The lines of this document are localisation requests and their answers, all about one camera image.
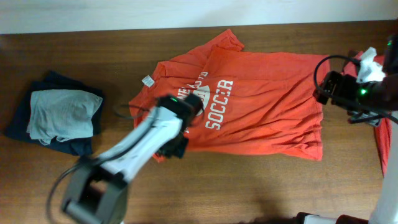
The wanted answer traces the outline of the orange soccer t-shirt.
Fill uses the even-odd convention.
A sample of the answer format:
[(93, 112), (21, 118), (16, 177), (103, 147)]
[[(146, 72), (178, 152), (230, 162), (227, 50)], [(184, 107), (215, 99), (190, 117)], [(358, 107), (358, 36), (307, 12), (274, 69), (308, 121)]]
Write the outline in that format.
[(203, 102), (185, 130), (188, 151), (323, 157), (323, 110), (314, 80), (329, 71), (321, 55), (256, 53), (226, 30), (185, 54), (159, 62), (130, 104), (135, 123), (164, 95)]

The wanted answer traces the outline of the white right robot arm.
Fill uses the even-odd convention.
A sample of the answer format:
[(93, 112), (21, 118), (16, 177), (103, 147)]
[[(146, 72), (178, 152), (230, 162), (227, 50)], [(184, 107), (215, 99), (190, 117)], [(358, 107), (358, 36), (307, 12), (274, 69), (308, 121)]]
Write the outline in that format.
[(397, 35), (389, 37), (385, 54), (370, 47), (356, 57), (344, 57), (342, 72), (330, 71), (314, 80), (315, 99), (348, 112), (350, 124), (376, 128), (383, 183), (376, 208), (367, 223), (397, 223)]

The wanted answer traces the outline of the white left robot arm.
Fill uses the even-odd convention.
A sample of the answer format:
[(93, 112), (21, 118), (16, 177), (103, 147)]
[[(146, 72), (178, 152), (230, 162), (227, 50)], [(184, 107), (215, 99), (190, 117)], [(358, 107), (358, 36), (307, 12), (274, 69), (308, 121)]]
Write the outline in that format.
[(63, 197), (61, 210), (76, 223), (123, 223), (129, 184), (154, 155), (183, 157), (184, 136), (203, 109), (199, 96), (184, 99), (165, 95), (149, 115), (117, 145), (77, 164)]

